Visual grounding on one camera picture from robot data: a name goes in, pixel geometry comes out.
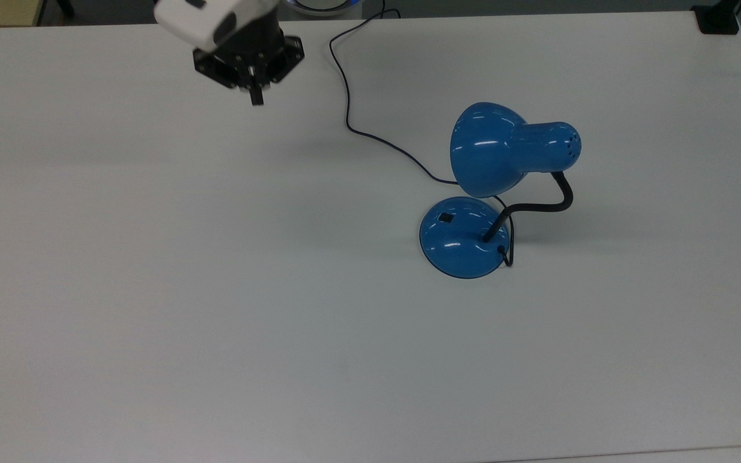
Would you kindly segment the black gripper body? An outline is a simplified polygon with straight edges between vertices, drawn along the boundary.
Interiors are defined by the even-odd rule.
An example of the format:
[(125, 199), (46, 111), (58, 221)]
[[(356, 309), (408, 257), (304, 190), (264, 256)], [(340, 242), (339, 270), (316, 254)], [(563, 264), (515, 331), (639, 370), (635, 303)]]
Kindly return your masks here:
[(266, 12), (245, 24), (235, 12), (212, 32), (212, 49), (193, 50), (195, 70), (229, 89), (248, 90), (249, 67), (264, 68), (264, 89), (279, 83), (305, 58), (299, 36), (285, 35), (279, 13)]

